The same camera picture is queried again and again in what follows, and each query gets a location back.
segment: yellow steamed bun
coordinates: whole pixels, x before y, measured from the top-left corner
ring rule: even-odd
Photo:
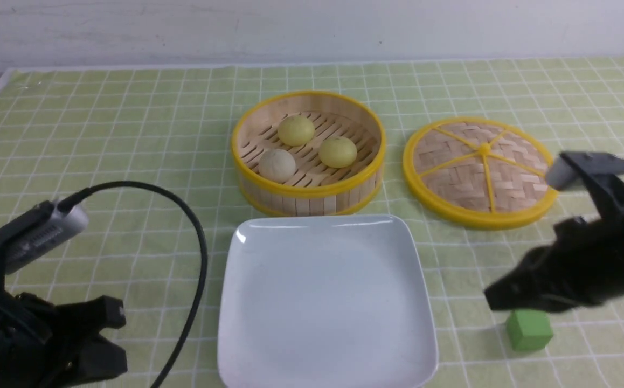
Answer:
[[[286,117],[278,125],[278,138],[290,147],[301,146],[314,137],[314,124],[307,117],[298,115]]]
[[[353,164],[357,157],[357,147],[347,137],[330,137],[319,147],[322,163],[334,169],[342,169]]]

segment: white wall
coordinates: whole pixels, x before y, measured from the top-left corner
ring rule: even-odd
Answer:
[[[624,0],[0,0],[0,68],[624,54]]]

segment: black cable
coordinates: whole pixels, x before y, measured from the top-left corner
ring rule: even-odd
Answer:
[[[133,181],[114,181],[98,184],[95,186],[87,187],[86,189],[82,189],[78,192],[75,192],[71,196],[63,199],[58,203],[58,210],[68,214],[73,207],[80,204],[82,201],[90,197],[95,192],[99,192],[102,190],[108,189],[118,189],[121,187],[135,187],[137,189],[149,190],[151,192],[155,192],[160,196],[164,196],[167,199],[171,199],[177,206],[181,207],[182,211],[185,213],[185,216],[190,219],[190,222],[195,227],[197,231],[197,238],[199,240],[199,255],[201,256],[201,265],[199,267],[199,280],[197,283],[197,292],[195,292],[195,298],[192,301],[192,307],[190,307],[190,312],[187,315],[187,319],[185,320],[185,326],[181,331],[181,336],[178,337],[178,341],[176,342],[176,347],[169,356],[169,359],[166,361],[164,368],[159,372],[159,376],[156,377],[154,383],[152,383],[151,388],[158,388],[161,383],[164,382],[167,375],[169,375],[169,371],[176,363],[176,359],[178,355],[181,354],[181,350],[185,341],[187,340],[187,336],[190,333],[190,329],[194,324],[195,317],[197,315],[197,309],[199,307],[199,302],[202,299],[202,294],[204,293],[204,285],[206,284],[206,263],[207,263],[207,249],[206,249],[206,236],[204,236],[204,230],[202,229],[202,225],[199,223],[199,219],[195,216],[194,212],[190,209],[190,207],[183,201],[179,196],[173,194],[172,192],[162,189],[159,186],[154,186],[153,184],[143,183],[143,182],[133,182]]]

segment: yellow spoke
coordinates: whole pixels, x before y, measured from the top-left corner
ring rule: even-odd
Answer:
[[[421,172],[420,174],[418,174],[418,177],[424,177],[427,174],[430,174],[430,172],[435,172],[436,170],[440,170],[443,169],[443,167],[446,167],[447,165],[450,165],[452,163],[455,162],[460,162],[461,160],[465,160],[469,157],[474,157],[475,153],[469,153],[468,155],[463,155],[463,156],[459,156],[459,157],[455,157],[451,160],[449,160],[448,162],[443,162],[442,164],[437,165],[437,167],[432,167],[431,169],[426,170],[425,172]]]
[[[494,139],[491,140],[491,142],[489,142],[489,145],[493,146],[496,142],[498,142],[502,137],[504,137],[504,135],[506,135],[509,132],[509,130],[505,129],[502,130],[501,133],[499,133],[498,135],[496,135],[494,137]]]
[[[487,156],[493,157],[494,159],[499,159],[502,162],[507,162],[508,164],[515,165],[516,167],[520,167],[521,169],[526,170],[527,172],[531,172],[532,174],[539,175],[542,178],[544,178],[544,172],[541,172],[541,171],[538,171],[536,169],[533,169],[532,167],[527,167],[527,165],[518,163],[515,160],[510,160],[507,157],[502,157],[501,155],[496,155],[495,153],[490,153]]]
[[[489,163],[487,158],[482,158],[482,165],[484,167],[484,180],[487,181],[487,194],[489,194],[489,208],[492,213],[496,213],[496,204],[494,201],[494,188],[491,183],[491,175],[489,174]]]
[[[455,135],[455,134],[453,134],[453,133],[450,133],[450,132],[447,132],[447,131],[445,131],[445,130],[442,130],[441,128],[434,128],[433,130],[436,130],[436,131],[438,131],[438,132],[443,133],[444,135],[447,135],[447,136],[449,136],[449,137],[452,137],[453,139],[456,139],[456,140],[458,140],[459,142],[464,143],[466,146],[468,146],[468,147],[470,147],[470,148],[472,148],[472,149],[474,149],[474,150],[476,150],[476,149],[477,149],[477,146],[476,146],[476,145],[474,145],[474,144],[472,144],[472,143],[468,142],[467,140],[463,139],[462,137],[460,137],[460,136],[458,136],[458,135]]]

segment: bamboo steamer basket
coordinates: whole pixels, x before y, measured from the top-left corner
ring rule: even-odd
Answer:
[[[284,145],[276,135],[291,115],[310,118],[315,135],[300,147]],[[322,164],[317,154],[323,140],[348,137],[357,147],[356,161],[344,169]],[[266,150],[281,148],[295,159],[297,171],[278,184],[258,174]],[[382,186],[386,134],[379,118],[354,99],[323,91],[275,96],[251,108],[231,139],[238,184],[243,196],[270,216],[329,216],[356,213]]]
[[[541,218],[557,192],[544,181],[553,157],[527,133],[498,121],[455,117],[418,130],[403,153],[413,194],[455,223],[517,228]]]

